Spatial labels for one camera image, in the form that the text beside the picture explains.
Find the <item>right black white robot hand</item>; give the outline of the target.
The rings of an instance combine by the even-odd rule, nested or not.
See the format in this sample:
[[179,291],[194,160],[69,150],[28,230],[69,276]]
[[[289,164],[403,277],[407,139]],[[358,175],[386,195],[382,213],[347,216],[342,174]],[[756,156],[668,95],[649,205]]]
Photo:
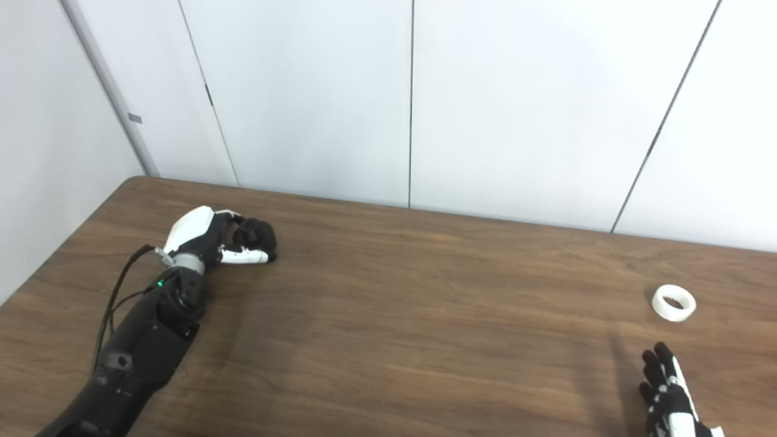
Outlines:
[[659,341],[644,350],[639,393],[646,408],[648,436],[724,436],[721,427],[710,428],[697,417],[696,406],[677,357]]

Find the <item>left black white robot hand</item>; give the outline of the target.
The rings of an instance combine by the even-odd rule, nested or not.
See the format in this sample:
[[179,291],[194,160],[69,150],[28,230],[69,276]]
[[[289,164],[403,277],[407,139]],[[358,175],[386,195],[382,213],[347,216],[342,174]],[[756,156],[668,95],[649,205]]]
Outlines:
[[216,265],[266,265],[277,259],[276,251],[277,239],[269,222],[200,206],[173,224],[158,253],[170,268],[204,274]]

